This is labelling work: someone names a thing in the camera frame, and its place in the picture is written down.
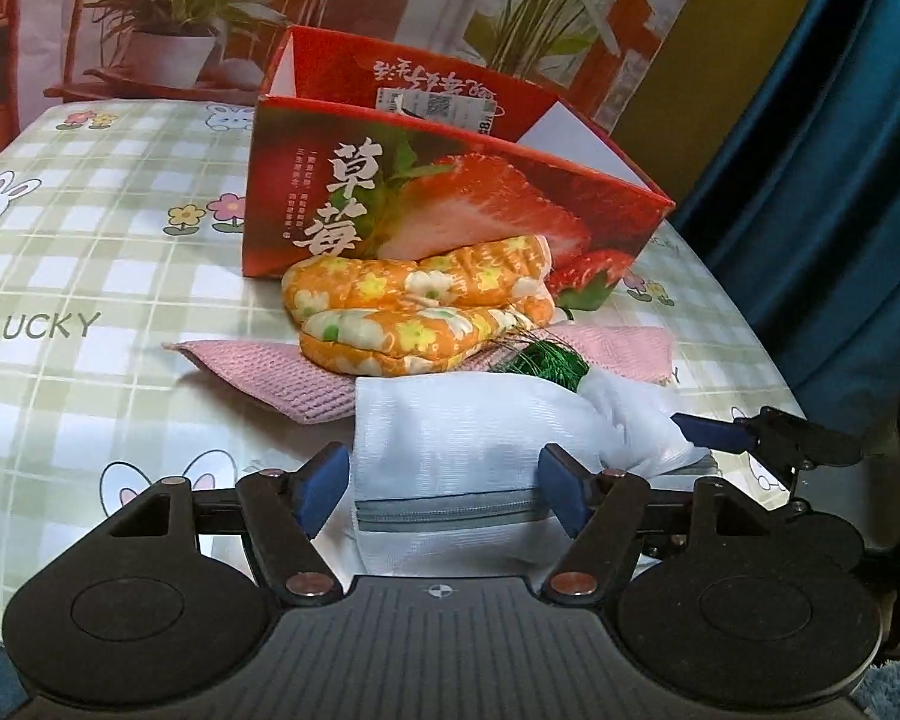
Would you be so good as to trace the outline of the pink knitted cloth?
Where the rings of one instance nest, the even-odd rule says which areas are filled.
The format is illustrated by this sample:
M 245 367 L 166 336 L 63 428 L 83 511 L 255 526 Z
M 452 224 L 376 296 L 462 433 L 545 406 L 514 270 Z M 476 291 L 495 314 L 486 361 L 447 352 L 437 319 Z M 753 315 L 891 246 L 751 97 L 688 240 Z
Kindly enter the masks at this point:
M 497 369 L 523 355 L 533 341 L 575 351 L 592 366 L 640 382 L 667 382 L 673 369 L 674 338 L 665 328 L 592 327 L 574 322 L 496 341 L 463 367 L 466 371 Z M 326 424 L 356 413 L 356 379 L 315 366 L 295 344 L 194 340 L 169 343 L 165 348 L 297 424 Z

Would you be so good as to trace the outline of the green thread tassel bundle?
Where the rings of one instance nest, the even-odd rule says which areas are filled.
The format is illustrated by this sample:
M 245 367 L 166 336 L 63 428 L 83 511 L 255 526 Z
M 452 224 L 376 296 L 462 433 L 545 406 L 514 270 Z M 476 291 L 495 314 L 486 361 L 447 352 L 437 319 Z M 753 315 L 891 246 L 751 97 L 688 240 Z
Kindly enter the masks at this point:
M 493 362 L 489 371 L 547 380 L 569 392 L 577 392 L 580 382 L 590 372 L 590 363 L 570 344 L 545 338 L 517 344 Z

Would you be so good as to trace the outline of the white cloth with grey stripe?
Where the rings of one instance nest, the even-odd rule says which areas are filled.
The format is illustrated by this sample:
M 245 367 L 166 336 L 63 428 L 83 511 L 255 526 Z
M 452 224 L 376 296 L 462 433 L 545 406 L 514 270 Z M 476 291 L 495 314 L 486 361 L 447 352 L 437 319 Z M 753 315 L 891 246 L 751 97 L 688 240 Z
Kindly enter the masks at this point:
M 574 390 L 504 372 L 359 380 L 351 478 L 318 548 L 344 580 L 541 582 L 569 538 L 539 492 L 539 450 L 687 491 L 717 463 L 674 424 L 679 408 L 668 388 L 600 367 Z

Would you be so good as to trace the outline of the printed living room backdrop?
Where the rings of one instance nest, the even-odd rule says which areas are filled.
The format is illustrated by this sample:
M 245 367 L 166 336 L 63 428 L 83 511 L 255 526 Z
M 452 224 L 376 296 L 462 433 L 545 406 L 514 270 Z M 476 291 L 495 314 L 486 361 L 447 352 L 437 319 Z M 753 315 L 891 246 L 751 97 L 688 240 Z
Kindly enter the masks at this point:
M 613 128 L 688 0 L 266 0 L 229 15 L 204 41 L 175 41 L 203 60 L 194 86 L 258 88 L 290 25 L 378 37 L 553 88 Z M 0 0 L 0 151 L 53 101 L 123 93 L 105 70 L 126 60 L 133 23 L 107 0 Z

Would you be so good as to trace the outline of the orange floral oven mitt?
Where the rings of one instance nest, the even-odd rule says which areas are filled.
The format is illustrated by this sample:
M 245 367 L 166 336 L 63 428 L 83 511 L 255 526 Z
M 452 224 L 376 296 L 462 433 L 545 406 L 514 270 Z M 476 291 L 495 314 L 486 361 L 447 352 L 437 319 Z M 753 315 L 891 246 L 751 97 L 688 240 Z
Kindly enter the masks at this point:
M 543 236 L 515 236 L 427 259 L 320 255 L 281 281 L 302 355 L 346 376 L 452 371 L 494 341 L 546 327 L 556 306 Z

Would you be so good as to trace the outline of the teal curtain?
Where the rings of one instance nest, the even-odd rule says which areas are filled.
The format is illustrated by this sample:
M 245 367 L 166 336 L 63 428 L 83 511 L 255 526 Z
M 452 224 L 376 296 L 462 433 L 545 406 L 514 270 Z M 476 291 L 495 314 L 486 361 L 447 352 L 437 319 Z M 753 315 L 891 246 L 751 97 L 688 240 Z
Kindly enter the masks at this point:
M 888 416 L 900 392 L 900 0 L 808 0 L 673 222 L 809 419 L 860 434 Z

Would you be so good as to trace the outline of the checkered bunny tablecloth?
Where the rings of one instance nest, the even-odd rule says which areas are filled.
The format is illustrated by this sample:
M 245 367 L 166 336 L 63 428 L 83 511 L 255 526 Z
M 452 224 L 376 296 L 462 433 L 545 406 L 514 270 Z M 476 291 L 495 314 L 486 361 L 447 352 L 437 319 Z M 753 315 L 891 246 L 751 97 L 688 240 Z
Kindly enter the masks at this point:
M 281 293 L 290 267 L 278 278 L 242 270 L 253 119 L 219 104 L 59 106 L 0 156 L 0 632 L 29 578 L 159 479 L 230 488 L 267 466 L 294 470 L 330 442 L 352 452 L 356 413 L 297 424 L 165 348 L 301 351 Z M 740 310 L 665 220 L 605 304 L 554 305 L 536 330 L 668 330 L 673 369 L 655 385 L 683 413 L 797 410 Z M 749 455 L 710 455 L 741 491 L 782 504 L 784 486 Z

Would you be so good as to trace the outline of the red strawberry cardboard box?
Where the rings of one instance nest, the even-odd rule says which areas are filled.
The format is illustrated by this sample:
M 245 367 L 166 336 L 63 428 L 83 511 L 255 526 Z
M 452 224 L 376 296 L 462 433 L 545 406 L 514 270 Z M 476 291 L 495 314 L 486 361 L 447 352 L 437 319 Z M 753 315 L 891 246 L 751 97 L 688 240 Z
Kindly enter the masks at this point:
M 567 309 L 605 304 L 674 204 L 559 94 L 349 32 L 294 26 L 251 131 L 242 270 L 422 260 L 538 234 Z

